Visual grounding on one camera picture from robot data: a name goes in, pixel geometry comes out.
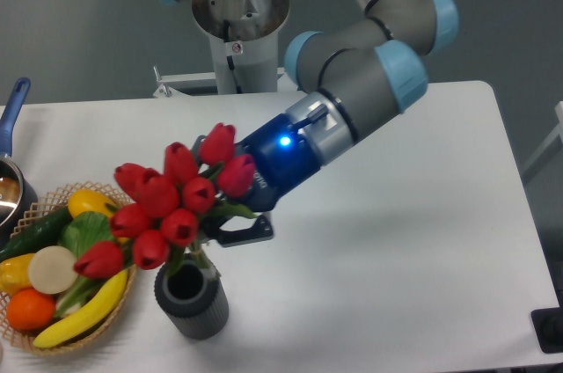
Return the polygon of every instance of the gray wall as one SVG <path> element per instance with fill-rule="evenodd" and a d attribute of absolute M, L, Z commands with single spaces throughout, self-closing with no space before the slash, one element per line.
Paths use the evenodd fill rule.
<path fill-rule="evenodd" d="M 453 46 L 426 59 L 431 80 L 487 81 L 522 165 L 556 125 L 553 108 L 563 100 L 563 0 L 456 1 L 461 31 Z M 362 15 L 354 0 L 290 2 L 281 55 L 304 30 L 332 31 Z M 30 103 L 148 98 L 154 64 L 163 75 L 212 70 L 190 3 L 0 0 L 0 104 L 20 76 L 33 81 Z M 562 168 L 558 155 L 527 187 L 550 257 L 563 257 Z"/>

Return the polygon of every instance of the cucumber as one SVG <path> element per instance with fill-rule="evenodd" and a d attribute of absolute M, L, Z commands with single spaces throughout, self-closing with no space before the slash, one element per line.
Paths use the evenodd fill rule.
<path fill-rule="evenodd" d="M 62 228 L 70 222 L 72 216 L 67 206 L 44 215 L 8 241 L 0 250 L 0 263 L 22 254 L 37 252 L 43 247 L 56 245 Z"/>

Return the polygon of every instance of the blue light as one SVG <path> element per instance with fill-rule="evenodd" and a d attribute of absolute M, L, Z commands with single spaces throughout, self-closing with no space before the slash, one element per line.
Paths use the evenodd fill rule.
<path fill-rule="evenodd" d="M 287 147 L 291 144 L 291 139 L 286 135 L 284 135 L 283 137 L 280 138 L 279 143 L 281 146 Z"/>

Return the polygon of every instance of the black vase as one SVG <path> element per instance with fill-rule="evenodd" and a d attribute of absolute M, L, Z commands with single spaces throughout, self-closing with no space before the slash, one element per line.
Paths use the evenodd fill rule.
<path fill-rule="evenodd" d="M 223 329 L 229 318 L 229 303 L 219 278 L 208 278 L 184 255 L 184 263 L 172 277 L 161 267 L 155 280 L 158 305 L 188 338 L 205 340 Z"/>

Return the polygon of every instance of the green leaf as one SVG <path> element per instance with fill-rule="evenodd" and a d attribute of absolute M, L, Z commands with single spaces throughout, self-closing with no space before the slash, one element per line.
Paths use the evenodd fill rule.
<path fill-rule="evenodd" d="M 166 261 L 166 276 L 174 276 L 182 267 L 184 261 L 184 251 L 186 248 L 171 245 L 170 257 Z"/>
<path fill-rule="evenodd" d="M 254 219 L 256 214 L 244 204 L 223 201 L 221 206 L 215 206 L 206 214 L 206 216 L 241 216 L 246 219 Z"/>
<path fill-rule="evenodd" d="M 59 245 L 68 248 L 80 259 L 86 250 L 98 241 L 113 239 L 106 215 L 96 212 L 84 212 L 77 216 L 59 238 Z"/>

